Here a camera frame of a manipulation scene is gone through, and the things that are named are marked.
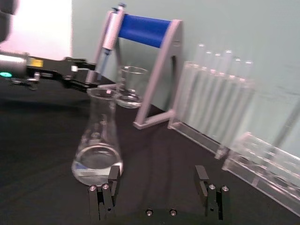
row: black tabletop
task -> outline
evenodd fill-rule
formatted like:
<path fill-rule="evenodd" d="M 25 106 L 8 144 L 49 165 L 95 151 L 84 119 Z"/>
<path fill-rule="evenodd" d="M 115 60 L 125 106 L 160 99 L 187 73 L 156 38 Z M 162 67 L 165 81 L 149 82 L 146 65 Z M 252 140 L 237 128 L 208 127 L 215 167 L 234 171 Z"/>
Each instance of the black tabletop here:
<path fill-rule="evenodd" d="M 151 113 L 159 110 L 152 108 Z M 124 160 L 116 213 L 151 208 L 204 213 L 193 180 L 205 166 L 231 190 L 232 224 L 296 225 L 300 218 L 234 175 L 223 161 L 163 123 L 137 130 L 137 110 L 117 107 Z M 85 93 L 42 80 L 37 91 L 0 80 L 0 224 L 87 225 L 87 186 L 71 164 L 89 117 Z"/>

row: glass beaker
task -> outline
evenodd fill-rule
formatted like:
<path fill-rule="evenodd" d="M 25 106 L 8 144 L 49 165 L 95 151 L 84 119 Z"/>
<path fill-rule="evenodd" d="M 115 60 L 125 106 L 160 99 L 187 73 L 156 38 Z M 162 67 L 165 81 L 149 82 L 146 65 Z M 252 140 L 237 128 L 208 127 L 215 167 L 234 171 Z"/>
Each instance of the glass beaker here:
<path fill-rule="evenodd" d="M 117 81 L 117 104 L 125 108 L 138 108 L 143 102 L 148 71 L 139 67 L 122 66 Z"/>
<path fill-rule="evenodd" d="M 86 185 L 101 186 L 108 182 L 113 165 L 123 162 L 114 120 L 116 91 L 101 88 L 87 90 L 90 96 L 90 119 L 82 135 L 72 164 L 73 175 Z"/>

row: metal screw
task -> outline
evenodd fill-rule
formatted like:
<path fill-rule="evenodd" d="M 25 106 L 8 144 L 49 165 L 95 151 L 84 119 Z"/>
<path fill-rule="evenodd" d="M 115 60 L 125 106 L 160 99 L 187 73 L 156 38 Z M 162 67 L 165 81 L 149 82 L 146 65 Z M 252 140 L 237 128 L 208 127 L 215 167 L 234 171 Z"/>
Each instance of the metal screw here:
<path fill-rule="evenodd" d="M 176 210 L 170 210 L 170 215 L 172 217 L 176 216 L 177 215 L 177 211 Z"/>
<path fill-rule="evenodd" d="M 93 186 L 90 186 L 90 191 L 94 191 L 94 190 L 96 190 L 96 186 L 95 185 L 93 185 Z"/>
<path fill-rule="evenodd" d="M 209 187 L 211 190 L 216 189 L 216 186 L 214 186 L 213 184 L 210 184 L 208 187 Z"/>
<path fill-rule="evenodd" d="M 229 191 L 229 188 L 228 188 L 227 186 L 223 186 L 223 187 L 222 187 L 222 190 L 223 190 L 223 191 Z"/>
<path fill-rule="evenodd" d="M 108 184 L 104 184 L 104 185 L 102 186 L 102 188 L 103 188 L 103 189 L 108 189 L 109 186 L 108 186 Z"/>
<path fill-rule="evenodd" d="M 152 210 L 147 210 L 147 211 L 146 211 L 146 215 L 147 215 L 148 217 L 152 216 L 152 214 L 153 214 L 153 211 L 152 211 Z"/>

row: light green wall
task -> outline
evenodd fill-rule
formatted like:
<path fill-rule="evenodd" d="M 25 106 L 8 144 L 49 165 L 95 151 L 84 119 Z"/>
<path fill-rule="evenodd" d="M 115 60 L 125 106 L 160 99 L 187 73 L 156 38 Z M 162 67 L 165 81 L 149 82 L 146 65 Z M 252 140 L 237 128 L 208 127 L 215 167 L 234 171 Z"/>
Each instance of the light green wall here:
<path fill-rule="evenodd" d="M 97 46 L 106 12 L 116 0 L 73 0 L 73 57 L 91 60 Z M 192 59 L 197 43 L 221 52 L 231 49 L 235 56 L 254 62 L 253 78 L 259 90 L 276 86 L 298 91 L 300 69 L 300 1 L 299 0 L 127 0 L 127 13 L 160 19 L 184 21 L 184 58 Z M 121 43 L 123 64 L 151 71 L 157 49 L 129 41 Z M 105 76 L 115 79 L 114 57 Z M 153 103 L 165 108 L 171 78 L 169 67 L 160 82 Z M 251 129 L 260 138 L 269 137 L 270 129 L 251 127 L 259 115 L 256 100 L 249 109 L 241 132 Z M 271 115 L 266 109 L 264 116 Z M 286 112 L 271 118 L 274 136 Z"/>

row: pipette stand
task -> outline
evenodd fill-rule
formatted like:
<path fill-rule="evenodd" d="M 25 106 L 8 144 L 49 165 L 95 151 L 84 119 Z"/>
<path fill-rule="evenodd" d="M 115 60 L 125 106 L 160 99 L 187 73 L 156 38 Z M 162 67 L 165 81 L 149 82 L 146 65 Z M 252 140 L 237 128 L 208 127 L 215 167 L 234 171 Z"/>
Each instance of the pipette stand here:
<path fill-rule="evenodd" d="M 108 12 L 104 29 L 101 32 L 101 38 L 98 43 L 98 48 L 94 63 L 97 64 L 95 71 L 90 71 L 86 81 L 92 81 L 97 76 L 97 67 L 101 66 L 99 63 L 102 46 L 105 39 L 105 31 L 109 26 L 109 18 L 113 11 Z M 172 111 L 168 110 L 157 114 L 155 116 L 148 117 L 148 112 L 151 106 L 153 96 L 155 94 L 156 87 L 160 78 L 162 77 L 162 71 L 166 63 L 172 63 L 172 76 L 173 86 L 171 93 L 171 103 L 174 100 L 175 92 L 179 83 L 179 78 L 183 66 L 182 60 L 182 33 L 183 33 L 183 22 L 181 20 L 159 20 L 133 15 L 124 15 L 122 26 L 120 28 L 118 40 L 115 45 L 115 53 L 117 59 L 117 66 L 122 65 L 119 38 L 132 40 L 144 45 L 150 45 L 152 47 L 159 48 L 159 53 L 150 75 L 150 80 L 144 95 L 144 100 L 139 108 L 134 126 L 138 129 L 147 128 L 161 122 L 168 121 L 172 115 Z M 115 89 L 115 84 L 100 85 L 101 88 Z"/>

